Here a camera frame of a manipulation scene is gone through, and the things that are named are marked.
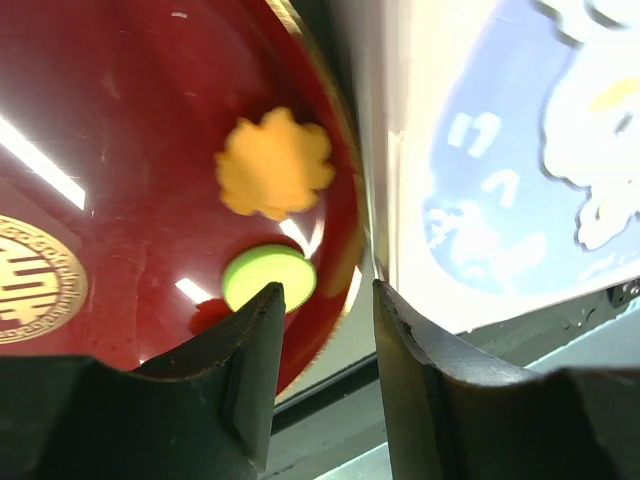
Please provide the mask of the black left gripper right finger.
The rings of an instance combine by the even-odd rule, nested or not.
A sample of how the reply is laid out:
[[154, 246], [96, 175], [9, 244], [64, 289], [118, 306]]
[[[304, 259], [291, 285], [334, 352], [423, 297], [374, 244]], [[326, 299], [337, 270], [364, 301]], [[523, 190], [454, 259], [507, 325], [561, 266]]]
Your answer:
[[540, 374], [494, 357], [373, 284], [397, 479], [635, 479], [637, 369]]

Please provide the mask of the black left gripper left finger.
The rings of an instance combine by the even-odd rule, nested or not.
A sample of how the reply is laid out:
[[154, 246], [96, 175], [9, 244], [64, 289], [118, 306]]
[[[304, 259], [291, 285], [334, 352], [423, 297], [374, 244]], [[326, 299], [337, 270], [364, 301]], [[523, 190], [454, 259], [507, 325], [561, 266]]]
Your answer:
[[1, 361], [5, 479], [254, 479], [266, 468], [284, 334], [271, 283], [124, 372], [86, 356]]

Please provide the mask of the silver tin lid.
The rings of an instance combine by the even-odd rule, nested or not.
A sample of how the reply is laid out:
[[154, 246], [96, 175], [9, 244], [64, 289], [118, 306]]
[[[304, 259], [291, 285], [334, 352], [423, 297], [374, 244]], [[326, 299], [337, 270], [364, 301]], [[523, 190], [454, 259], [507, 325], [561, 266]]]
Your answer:
[[461, 333], [639, 274], [639, 5], [391, 1], [389, 276]]

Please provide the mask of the cookie tin with paper cups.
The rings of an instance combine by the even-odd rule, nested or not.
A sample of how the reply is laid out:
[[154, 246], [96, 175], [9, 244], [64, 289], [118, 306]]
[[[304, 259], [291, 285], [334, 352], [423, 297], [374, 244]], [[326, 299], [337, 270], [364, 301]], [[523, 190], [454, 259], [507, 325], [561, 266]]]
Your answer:
[[340, 72], [354, 107], [364, 169], [368, 237], [375, 276], [397, 280], [397, 139], [389, 80], [388, 1], [330, 1]]

